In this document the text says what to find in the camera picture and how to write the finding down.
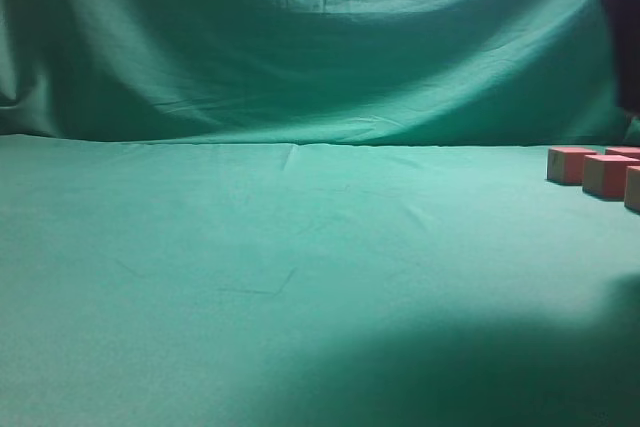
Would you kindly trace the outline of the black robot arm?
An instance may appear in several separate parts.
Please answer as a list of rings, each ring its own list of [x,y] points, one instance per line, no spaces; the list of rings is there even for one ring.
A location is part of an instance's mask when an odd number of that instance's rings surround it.
[[[618,107],[639,115],[639,0],[599,0],[611,36]]]

